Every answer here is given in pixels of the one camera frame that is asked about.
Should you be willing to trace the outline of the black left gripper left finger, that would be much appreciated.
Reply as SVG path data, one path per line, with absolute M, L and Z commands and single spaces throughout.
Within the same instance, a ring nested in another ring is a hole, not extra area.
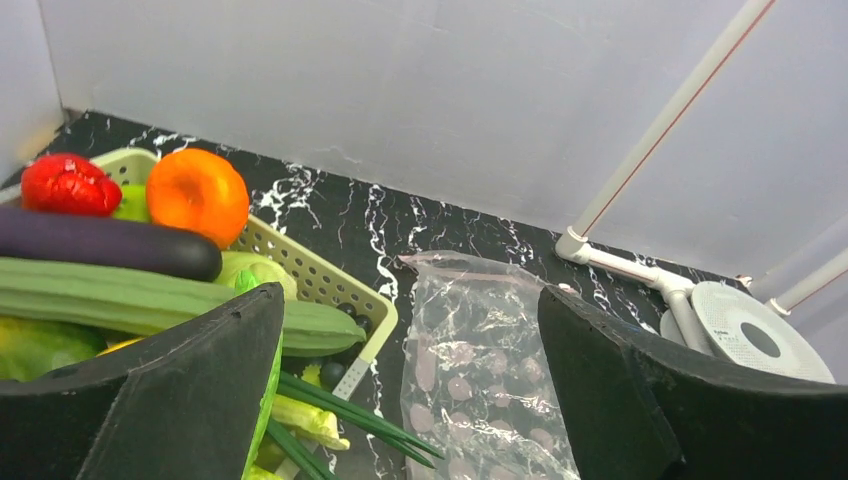
M 5 479 L 240 479 L 279 369 L 266 283 L 115 352 L 1 385 Z

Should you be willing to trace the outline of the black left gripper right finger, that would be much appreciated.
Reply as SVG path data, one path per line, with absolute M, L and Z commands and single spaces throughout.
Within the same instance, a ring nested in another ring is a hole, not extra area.
M 847 389 L 677 345 L 555 286 L 537 320 L 584 479 L 843 479 Z

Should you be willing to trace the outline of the clear zip top bag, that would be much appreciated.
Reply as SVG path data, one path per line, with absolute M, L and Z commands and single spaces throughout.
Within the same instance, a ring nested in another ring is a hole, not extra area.
M 417 274 L 400 405 L 438 450 L 411 479 L 575 479 L 537 322 L 544 283 L 454 251 L 405 258 Z

